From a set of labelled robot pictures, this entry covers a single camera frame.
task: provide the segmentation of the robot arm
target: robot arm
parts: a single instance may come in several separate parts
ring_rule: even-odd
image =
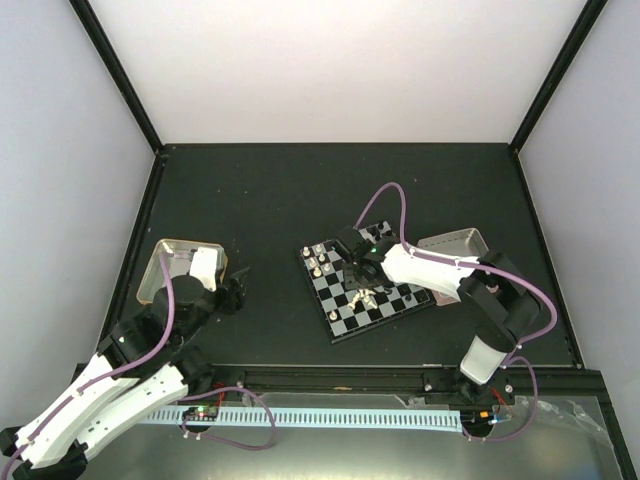
[[[351,227],[338,234],[334,248],[346,262],[345,284],[351,288],[411,283],[454,297],[479,311],[483,320],[460,364],[460,372],[477,386],[491,379],[540,313],[538,300],[520,285],[477,269],[456,266],[458,262],[482,263],[521,276],[497,252],[489,252],[482,258],[458,258],[423,251],[454,263],[447,265],[418,258],[407,252],[395,237],[382,237],[374,244]]]
[[[193,259],[190,274],[172,279],[174,322],[168,342],[157,355],[79,393],[88,381],[130,365],[156,348],[167,326],[166,287],[156,292],[150,305],[114,326],[81,375],[42,415],[28,425],[0,432],[3,454],[11,456],[23,449],[19,456],[23,463],[14,472],[14,478],[78,478],[89,460],[158,407],[209,389],[213,368],[197,347],[187,344],[214,311],[234,313],[242,308],[248,269],[222,283],[215,264],[211,271],[202,268],[197,254]],[[56,410],[57,415],[30,441],[29,437]]]

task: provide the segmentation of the purple cable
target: purple cable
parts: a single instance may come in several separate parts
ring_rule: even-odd
[[[260,450],[266,450],[268,448],[273,447],[273,445],[276,442],[276,431],[277,431],[277,429],[276,429],[276,419],[274,418],[273,413],[271,412],[271,410],[269,410],[269,407],[267,407],[267,404],[264,403],[264,400],[262,400],[260,397],[258,397],[252,391],[247,390],[246,388],[241,388],[241,387],[222,387],[222,388],[218,388],[216,390],[212,390],[211,392],[202,393],[200,395],[192,395],[190,397],[184,397],[183,399],[181,399],[181,401],[201,400],[203,398],[211,397],[213,395],[216,395],[216,394],[219,394],[219,393],[224,393],[224,392],[246,393],[251,398],[253,398],[256,402],[258,402],[262,408],[264,408],[265,412],[267,412],[267,416],[269,417],[269,422],[271,423],[271,436],[269,437],[269,440],[264,445],[246,445],[244,443],[235,442],[233,440],[229,440],[228,438],[217,437],[215,435],[199,434],[200,437],[202,437],[202,438],[204,438],[206,440],[212,440],[214,442],[225,443],[227,445],[231,445],[232,447],[242,448],[243,450],[249,450],[249,451],[252,451],[252,452],[258,452]],[[184,431],[184,433],[187,434],[187,435],[198,436],[198,434],[193,433],[193,432],[189,432],[187,430],[187,420],[188,419],[185,418],[184,421],[182,422],[182,430]]]
[[[499,438],[474,437],[473,435],[469,434],[469,432],[467,432],[466,428],[462,427],[462,433],[464,433],[464,435],[469,439],[469,441],[475,440],[479,442],[498,443],[498,442],[506,442],[507,440],[513,440],[514,438],[521,435],[527,428],[529,428],[529,426],[533,423],[533,420],[536,418],[536,411],[538,410],[538,380],[536,379],[536,374],[533,371],[533,366],[529,363],[529,360],[527,360],[524,357],[513,357],[508,361],[506,365],[511,365],[512,363],[515,363],[515,362],[524,363],[527,366],[527,369],[529,369],[529,373],[531,374],[531,383],[533,384],[533,407],[531,407],[531,415],[529,416],[529,419],[526,421],[524,425],[522,425],[515,432]]]
[[[544,303],[546,305],[546,307],[549,309],[549,312],[551,314],[551,319],[549,320],[549,323],[545,327],[541,328],[540,330],[538,330],[538,331],[536,331],[536,332],[534,332],[534,333],[532,333],[530,335],[525,335],[524,337],[522,337],[520,339],[519,345],[522,345],[522,344],[524,344],[526,342],[529,342],[529,341],[533,340],[534,338],[541,337],[542,335],[544,335],[544,334],[548,333],[549,331],[551,331],[553,329],[553,327],[556,326],[556,323],[558,322],[558,311],[556,310],[555,305],[553,304],[551,299],[542,290],[540,290],[538,287],[536,287],[532,283],[528,282],[524,278],[518,277],[517,275],[514,275],[514,274],[509,273],[509,272],[505,272],[504,270],[500,270],[499,268],[489,267],[487,265],[482,265],[482,264],[479,264],[479,263],[460,261],[456,265],[456,262],[454,260],[452,260],[452,259],[443,258],[443,257],[440,257],[438,255],[431,255],[431,254],[429,254],[429,253],[427,253],[425,251],[421,251],[421,250],[413,247],[412,245],[410,245],[405,239],[405,225],[406,225],[406,222],[407,222],[407,199],[406,199],[406,196],[404,194],[404,190],[396,182],[385,183],[383,186],[381,186],[378,189],[378,191],[373,195],[373,197],[371,197],[371,200],[369,200],[369,203],[367,203],[367,206],[364,207],[364,210],[360,214],[360,218],[358,218],[358,221],[356,222],[356,224],[354,226],[355,228],[359,228],[360,227],[360,225],[362,224],[362,221],[364,220],[365,216],[369,212],[369,209],[371,208],[371,206],[375,203],[375,201],[378,199],[380,194],[382,192],[384,192],[385,190],[389,189],[389,188],[395,188],[396,190],[398,190],[398,193],[400,194],[400,202],[401,202],[401,210],[400,210],[400,243],[402,244],[402,247],[405,249],[405,251],[407,253],[409,253],[410,255],[413,255],[414,257],[422,258],[424,260],[431,260],[433,262],[442,263],[442,264],[451,265],[451,266],[458,266],[458,267],[462,267],[462,268],[473,268],[473,269],[476,269],[476,270],[482,270],[482,271],[487,272],[487,273],[491,273],[491,274],[494,274],[494,275],[498,275],[498,276],[504,277],[507,280],[510,280],[510,281],[512,281],[514,283],[517,283],[518,285],[523,286],[524,288],[529,290],[531,293],[533,293],[536,297],[538,297],[542,301],[542,303]],[[509,361],[509,359],[512,357],[514,352],[515,352],[515,350],[513,352],[511,352],[505,358],[504,362]]]
[[[169,315],[167,318],[167,326],[165,328],[164,333],[162,334],[162,338],[160,338],[160,341],[153,348],[153,350],[151,350],[149,353],[147,353],[143,357],[139,358],[135,362],[131,362],[127,365],[123,365],[120,368],[116,368],[115,370],[112,370],[110,372],[103,373],[102,375],[98,375],[96,378],[92,378],[84,385],[78,387],[78,393],[80,394],[83,393],[87,388],[91,387],[92,385],[95,385],[100,380],[104,380],[105,378],[113,377],[115,375],[120,375],[121,373],[128,372],[129,370],[139,367],[145,362],[148,362],[149,360],[151,360],[151,358],[157,355],[160,350],[162,350],[164,345],[169,340],[169,336],[171,335],[171,329],[173,328],[173,320],[175,315],[175,299],[173,294],[173,284],[171,283],[171,275],[169,274],[169,268],[167,267],[167,262],[164,257],[165,257],[164,254],[160,254],[160,266],[162,267],[162,273],[164,275],[165,283],[167,284]],[[51,420],[53,420],[56,417],[56,415],[58,415],[64,409],[64,407],[66,407],[67,405],[69,405],[69,403],[71,403],[73,398],[74,397],[72,395],[69,395],[62,402],[60,402],[56,406],[56,408],[54,408],[51,411],[51,413],[49,413],[49,415],[47,415],[44,418],[44,420],[40,422],[40,424],[35,428],[35,430],[31,433],[31,435],[27,437],[29,442],[33,442],[36,439],[36,437],[40,435],[42,430],[44,430],[44,428],[47,425],[49,425],[49,423],[51,423]],[[9,478],[9,471],[11,470],[11,466],[16,462],[18,457],[27,449],[28,446],[29,444],[25,444],[21,446],[11,456],[11,458],[9,459],[9,462],[5,465],[4,469],[2,470],[2,475],[0,475],[0,480],[7,480]]]

